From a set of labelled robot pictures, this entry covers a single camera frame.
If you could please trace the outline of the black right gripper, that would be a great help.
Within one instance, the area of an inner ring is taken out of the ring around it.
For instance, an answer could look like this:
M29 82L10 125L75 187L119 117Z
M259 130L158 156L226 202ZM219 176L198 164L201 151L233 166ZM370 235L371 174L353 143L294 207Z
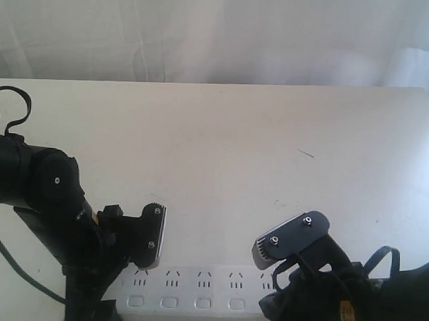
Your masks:
M358 262L350 261L328 235L330 221L317 210L270 229L254 242L255 266L273 272L275 292L260 300L270 321L361 321L371 286Z

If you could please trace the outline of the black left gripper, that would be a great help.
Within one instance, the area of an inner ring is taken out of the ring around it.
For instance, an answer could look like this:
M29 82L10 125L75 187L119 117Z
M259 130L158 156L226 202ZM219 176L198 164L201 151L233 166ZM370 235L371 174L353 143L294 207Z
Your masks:
M166 207L149 203L140 216L125 215L119 205L94 212L87 203L37 202L13 209L61 265L63 321L123 321L115 299L99 300L128 263L142 270L158 265Z

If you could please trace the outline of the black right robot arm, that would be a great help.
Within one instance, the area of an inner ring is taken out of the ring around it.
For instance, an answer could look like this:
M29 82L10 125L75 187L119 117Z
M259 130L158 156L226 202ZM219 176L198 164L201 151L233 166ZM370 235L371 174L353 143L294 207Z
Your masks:
M273 293L259 301L269 321L429 321L429 263L403 270L401 254L380 247L365 263L349 259L313 210L254 242L260 270L274 267Z

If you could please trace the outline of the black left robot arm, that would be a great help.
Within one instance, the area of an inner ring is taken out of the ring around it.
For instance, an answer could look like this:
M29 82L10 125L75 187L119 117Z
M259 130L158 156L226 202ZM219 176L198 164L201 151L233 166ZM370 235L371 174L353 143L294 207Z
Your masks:
M129 265L158 264L166 208L146 205L138 217L119 205L95 211L80 185L77 161L62 150L29 146L0 134L0 203L16 215L60 263L66 277L64 321L122 321L104 294Z

